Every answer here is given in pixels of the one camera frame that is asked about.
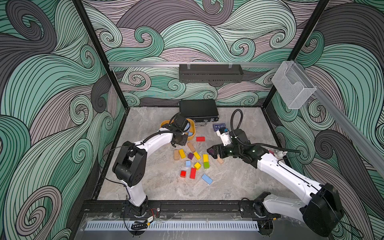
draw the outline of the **black metal frame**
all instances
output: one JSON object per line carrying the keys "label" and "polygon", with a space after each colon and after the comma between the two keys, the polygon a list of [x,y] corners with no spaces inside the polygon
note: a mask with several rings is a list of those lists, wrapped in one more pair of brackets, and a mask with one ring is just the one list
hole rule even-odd
{"label": "black metal frame", "polygon": [[[297,40],[295,46],[292,49],[291,54],[289,55],[287,61],[295,60],[297,56],[299,55],[301,48],[304,46],[305,42],[311,35],[314,27],[316,26],[321,14],[327,7],[329,0],[320,0],[318,4],[316,5],[316,8],[313,10],[313,13],[311,17],[309,18],[307,24],[305,25],[305,28],[303,32],[301,33],[299,39]],[[273,96],[276,93],[275,86],[272,86],[271,90],[269,91],[267,97],[265,98],[265,101],[263,102],[263,109],[266,109],[268,104],[271,102]]]}
{"label": "black metal frame", "polygon": [[93,46],[99,55],[99,58],[101,60],[101,63],[103,64],[105,71],[107,72],[109,79],[112,82],[113,87],[116,90],[117,95],[119,96],[119,99],[124,106],[125,109],[129,109],[128,103],[125,100],[124,94],[121,91],[121,88],[119,87],[119,82],[116,79],[115,74],[111,71],[108,64],[107,56],[105,55],[105,52],[101,46],[101,43],[99,42],[99,39],[97,38],[96,32],[92,26],[91,20],[88,17],[87,12],[85,11],[84,5],[81,0],[72,0],[73,5],[75,6],[77,13],[79,14],[81,21],[83,22],[83,25],[85,27],[85,30],[88,32],[89,38],[91,39]]}
{"label": "black metal frame", "polygon": [[[116,134],[116,137],[114,139],[113,145],[111,147],[115,148],[116,144],[118,142],[118,139],[120,137],[121,131],[123,129],[123,126],[125,124],[125,121],[127,119],[129,109],[125,97],[119,87],[119,83],[116,79],[115,74],[110,70],[108,65],[108,59],[101,47],[101,44],[97,38],[96,32],[91,24],[91,21],[85,11],[85,8],[83,6],[83,3],[81,0],[72,0],[73,4],[75,5],[79,16],[85,26],[85,29],[87,30],[90,39],[96,49],[97,54],[99,55],[101,62],[103,66],[106,69],[106,72],[124,106],[126,111],[124,112],[123,119],[120,123],[118,132]],[[307,25],[304,28],[303,33],[299,37],[298,42],[296,43],[295,47],[292,49],[292,52],[287,60],[294,60],[297,55],[299,54],[301,48],[304,46],[306,40],[312,33],[318,19],[320,18],[322,12],[324,11],[325,7],[327,6],[329,0],[320,0],[317,4],[312,16],[309,18]],[[263,105],[261,106],[261,109],[263,111],[264,117],[271,129],[271,132],[273,134],[273,137],[276,141],[277,146],[281,147],[281,143],[276,135],[276,132],[272,126],[272,123],[266,113],[266,108],[268,104],[270,103],[272,97],[274,96],[276,92],[276,88],[273,86],[265,99]],[[176,106],[158,106],[158,107],[176,107]],[[254,106],[225,106],[225,107],[254,107]],[[69,237],[70,240],[74,239],[77,229],[83,219],[83,215],[86,213],[111,213],[114,212],[116,214],[125,213],[125,217],[134,217],[129,214],[129,211],[126,211],[127,209],[127,201],[125,200],[96,200],[98,197],[98,194],[100,192],[101,186],[104,181],[104,177],[107,173],[108,166],[111,162],[112,155],[114,151],[111,151],[108,155],[107,161],[104,165],[103,171],[101,173],[101,176],[99,178],[98,184],[95,187],[95,191],[92,197],[92,200],[86,200],[84,201],[81,211],[78,214],[78,217],[76,219],[76,229],[73,229],[71,232],[71,235]],[[204,213],[204,214],[216,214],[216,213],[236,213],[240,214],[243,218],[251,218],[252,220],[268,220],[273,216],[269,216],[269,218],[259,218],[255,215],[255,211],[253,209],[253,203],[254,201],[248,201],[248,200],[200,200],[200,201],[188,201],[188,200],[182,200],[182,201],[176,201],[176,200],[149,200],[148,206],[152,208],[160,208],[160,214],[167,215],[167,216],[173,216],[176,213]]]}
{"label": "black metal frame", "polygon": [[[182,219],[184,214],[235,214],[253,221],[267,221],[280,218],[280,214],[269,214],[268,217],[258,217],[251,200],[149,200],[148,208],[160,208],[161,219]],[[145,220],[145,217],[136,217],[130,211],[126,200],[86,200],[76,219],[76,229],[71,232],[69,240],[74,239],[84,214],[105,215],[113,213],[116,216],[132,220]]]}
{"label": "black metal frame", "polygon": [[[125,125],[125,121],[127,120],[128,113],[129,113],[129,109],[125,110],[123,113],[122,120],[120,122],[120,125],[119,125],[118,131],[116,133],[115,139],[113,140],[111,149],[116,148],[116,145],[117,145],[119,138],[120,138],[120,135],[121,135],[121,131]],[[92,200],[96,200],[97,197],[99,196],[101,187],[103,186],[103,182],[104,182],[105,176],[107,174],[108,167],[109,167],[109,164],[111,163],[112,156],[113,156],[114,152],[115,152],[115,149],[111,150],[108,154],[107,160],[104,163],[103,170],[101,171],[101,175],[99,177],[99,180],[98,180],[98,182],[95,186],[95,189],[93,191]]]}

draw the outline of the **black case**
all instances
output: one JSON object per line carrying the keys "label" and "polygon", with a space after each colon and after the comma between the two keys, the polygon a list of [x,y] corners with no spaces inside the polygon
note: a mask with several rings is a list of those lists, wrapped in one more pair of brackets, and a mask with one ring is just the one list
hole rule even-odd
{"label": "black case", "polygon": [[180,113],[185,118],[194,122],[217,122],[218,111],[216,102],[208,100],[181,100],[179,102]]}

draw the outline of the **red wire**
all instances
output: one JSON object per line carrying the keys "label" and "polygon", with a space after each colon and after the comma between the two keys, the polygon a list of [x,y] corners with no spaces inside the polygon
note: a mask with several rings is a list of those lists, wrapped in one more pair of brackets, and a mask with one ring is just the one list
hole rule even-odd
{"label": "red wire", "polygon": [[156,211],[156,217],[157,217],[159,215],[159,212],[157,211],[157,209],[155,209],[155,211]]}

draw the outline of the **blue card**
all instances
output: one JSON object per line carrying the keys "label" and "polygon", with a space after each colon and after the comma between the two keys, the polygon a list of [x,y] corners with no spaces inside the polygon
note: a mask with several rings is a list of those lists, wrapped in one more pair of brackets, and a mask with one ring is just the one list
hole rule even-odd
{"label": "blue card", "polygon": [[225,127],[225,123],[214,123],[213,126],[214,126],[214,131],[216,132],[220,128]]}

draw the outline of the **vent grille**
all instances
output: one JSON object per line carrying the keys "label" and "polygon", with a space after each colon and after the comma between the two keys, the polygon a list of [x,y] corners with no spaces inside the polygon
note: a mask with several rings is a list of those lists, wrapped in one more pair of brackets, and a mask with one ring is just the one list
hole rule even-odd
{"label": "vent grille", "polygon": [[[134,221],[125,221],[129,230]],[[119,221],[88,221],[85,231],[122,231],[126,230],[124,222]],[[259,231],[256,221],[153,221],[146,231]]]}
{"label": "vent grille", "polygon": [[243,70],[239,64],[228,68],[228,65],[180,64],[179,81],[181,83],[239,83],[243,78]]}

